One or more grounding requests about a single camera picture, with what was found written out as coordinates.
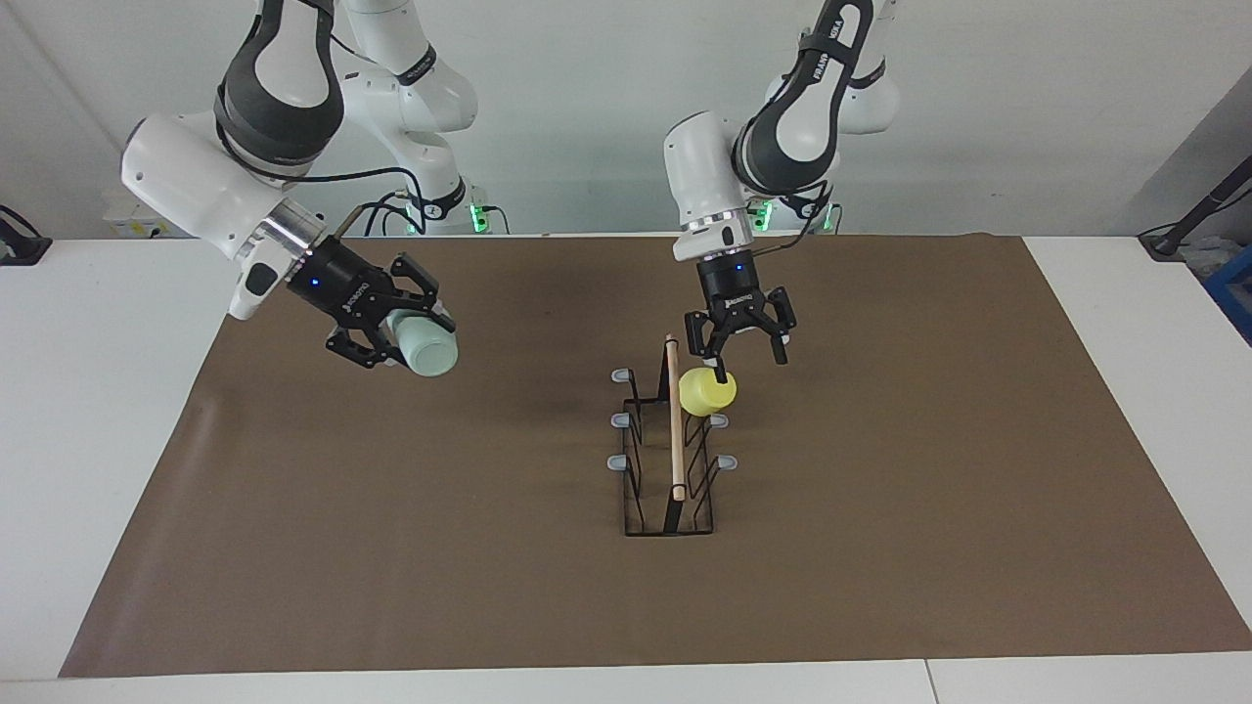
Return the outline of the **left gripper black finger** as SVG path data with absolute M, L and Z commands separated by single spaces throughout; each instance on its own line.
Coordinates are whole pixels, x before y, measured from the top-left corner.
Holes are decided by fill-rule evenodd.
M 796 313 L 785 286 L 777 286 L 754 306 L 751 319 L 757 329 L 769 334 L 775 365 L 788 365 L 788 334 L 798 326 Z
M 729 373 L 722 360 L 726 338 L 710 313 L 704 311 L 685 313 L 685 331 L 690 353 L 700 358 L 702 365 L 714 370 L 719 385 L 727 385 Z

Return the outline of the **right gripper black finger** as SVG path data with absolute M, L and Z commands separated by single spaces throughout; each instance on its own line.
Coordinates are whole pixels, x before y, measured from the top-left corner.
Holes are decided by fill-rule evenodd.
M 368 343 L 353 339 L 351 332 L 352 329 L 336 327 L 326 339 L 326 348 L 366 370 L 381 366 L 408 367 L 399 347 L 383 329 L 364 329 Z
M 409 319 L 422 319 L 443 332 L 456 333 L 457 324 L 439 298 L 439 281 L 429 271 L 401 252 L 394 256 L 389 273 L 397 286 L 388 313 L 388 324 L 394 334 L 399 333 L 399 324 Z

